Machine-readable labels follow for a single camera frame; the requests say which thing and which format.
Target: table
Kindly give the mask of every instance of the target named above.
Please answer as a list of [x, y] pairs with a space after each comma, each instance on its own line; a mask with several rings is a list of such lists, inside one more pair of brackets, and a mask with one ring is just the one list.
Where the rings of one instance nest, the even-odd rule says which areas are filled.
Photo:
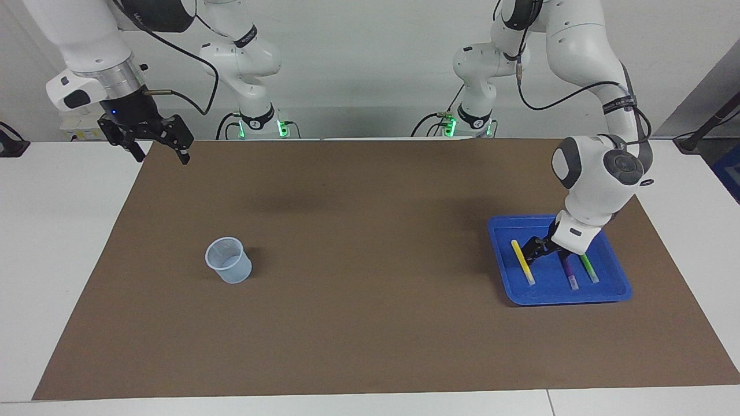
[[[149, 144], [143, 144], [148, 150]], [[698, 156], [654, 145], [638, 197], [736, 366], [740, 362], [740, 207]], [[0, 415], [109, 414], [734, 414], [740, 386], [404, 395], [30, 400], [140, 165], [107, 143], [36, 143], [0, 161]], [[708, 281], [705, 276], [717, 276]]]

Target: clear plastic cup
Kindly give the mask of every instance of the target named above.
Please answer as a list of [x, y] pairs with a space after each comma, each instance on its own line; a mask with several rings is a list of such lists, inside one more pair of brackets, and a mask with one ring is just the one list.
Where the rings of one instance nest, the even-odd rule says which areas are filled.
[[206, 250], [206, 264], [228, 284], [241, 283], [252, 272], [252, 261], [246, 256], [241, 241], [222, 237]]

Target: black strap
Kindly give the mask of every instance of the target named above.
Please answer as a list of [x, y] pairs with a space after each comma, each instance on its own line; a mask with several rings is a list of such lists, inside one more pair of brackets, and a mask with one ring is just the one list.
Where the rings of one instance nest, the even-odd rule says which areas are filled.
[[627, 95], [625, 97], [609, 101], [602, 106], [602, 109], [604, 110], [604, 115], [607, 115], [613, 111], [617, 111], [625, 107], [637, 107], [637, 100], [635, 99], [634, 95]]
[[465, 123], [470, 125], [471, 129], [476, 129], [476, 130], [485, 126], [485, 123], [488, 121], [489, 118], [491, 118], [491, 113], [484, 115], [483, 117], [476, 117], [475, 115], [470, 115], [466, 113], [465, 110], [463, 110], [462, 104], [457, 108], [457, 114], [460, 116], [460, 119], [462, 119]]
[[249, 44], [249, 42], [253, 41], [257, 37], [257, 26], [252, 25], [252, 29], [249, 29], [249, 32], [246, 33], [246, 35], [242, 36], [241, 39], [238, 41], [234, 41], [234, 44], [238, 48], [243, 48], [246, 45]]
[[241, 119], [246, 125], [252, 130], [262, 130], [265, 124], [269, 123], [270, 120], [275, 116], [275, 107], [270, 103], [270, 110], [259, 117], [249, 117], [242, 114]]

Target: white wall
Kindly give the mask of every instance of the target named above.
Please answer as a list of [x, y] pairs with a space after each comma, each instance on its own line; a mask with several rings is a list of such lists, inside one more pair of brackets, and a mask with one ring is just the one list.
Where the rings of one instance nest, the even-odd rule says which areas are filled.
[[[663, 123], [656, 137], [672, 138], [692, 132], [709, 120], [740, 92], [740, 41], [707, 74], [679, 108]], [[740, 137], [740, 115], [718, 126], [707, 137]]]
[[[641, 108], [659, 126], [740, 37], [737, 0], [604, 0], [613, 48], [630, 70]], [[58, 138], [57, 116], [44, 83], [61, 57], [33, 25], [20, 0], [0, 0], [0, 118], [32, 140]], [[444, 110], [460, 81], [455, 50], [488, 40], [495, 1], [270, 0], [250, 1], [260, 35], [276, 43], [283, 70], [266, 79], [273, 101], [300, 123], [305, 136], [408, 135], [417, 120]], [[16, 24], [7, 21], [16, 20]], [[145, 33], [125, 33], [138, 60], [150, 66], [151, 88], [173, 88], [205, 103], [211, 79], [199, 63], [168, 50]], [[214, 38], [195, 24], [167, 38], [196, 52]], [[574, 89], [548, 69], [544, 39], [530, 41], [533, 59], [524, 90], [535, 104]], [[34, 56], [34, 49], [40, 50]], [[555, 109], [532, 113], [519, 102], [512, 78], [496, 80], [494, 115], [500, 136], [560, 137], [605, 131], [599, 102], [584, 94]], [[158, 98], [163, 115], [187, 105]], [[215, 114], [178, 110], [198, 138], [212, 137], [234, 107], [226, 90]]]

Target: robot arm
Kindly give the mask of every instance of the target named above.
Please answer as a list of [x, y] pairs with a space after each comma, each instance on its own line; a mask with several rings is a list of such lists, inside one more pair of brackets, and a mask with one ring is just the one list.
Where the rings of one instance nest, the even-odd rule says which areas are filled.
[[[495, 99], [488, 80], [516, 74], [521, 87], [528, 35], [545, 33], [550, 68], [564, 81], [589, 87], [599, 98], [608, 134], [569, 137], [558, 146], [552, 167], [569, 191], [565, 208], [548, 235], [531, 238], [522, 251], [528, 263], [557, 251], [583, 254], [632, 198], [653, 161], [627, 71], [607, 40], [600, 0], [502, 0], [500, 6], [492, 42], [456, 54], [455, 71], [466, 92], [458, 115], [473, 121], [458, 125], [480, 134]], [[603, 81], [610, 83], [590, 87]]]
[[568, 196], [548, 235], [522, 248], [530, 263], [553, 251], [585, 253], [653, 163], [627, 70], [607, 40], [600, 0], [550, 1], [541, 16], [548, 62], [558, 77], [580, 87], [601, 81], [619, 86], [590, 89], [602, 102], [609, 134], [566, 138], [555, 150], [553, 171]]
[[[200, 56], [218, 68], [220, 81], [236, 95], [239, 116], [246, 126], [243, 130], [260, 137], [286, 136], [279, 110], [258, 79], [278, 73], [282, 65], [278, 49], [259, 36], [242, 1], [206, 0], [205, 5], [212, 30], [223, 38], [205, 44]], [[214, 75], [209, 67], [203, 67]]]
[[106, 115], [98, 123], [112, 145], [143, 161], [145, 154], [135, 140], [156, 140], [173, 148], [183, 164], [188, 162], [192, 134], [179, 115], [159, 115], [105, 0], [24, 3], [67, 65], [47, 83], [57, 108], [68, 111], [99, 102]]

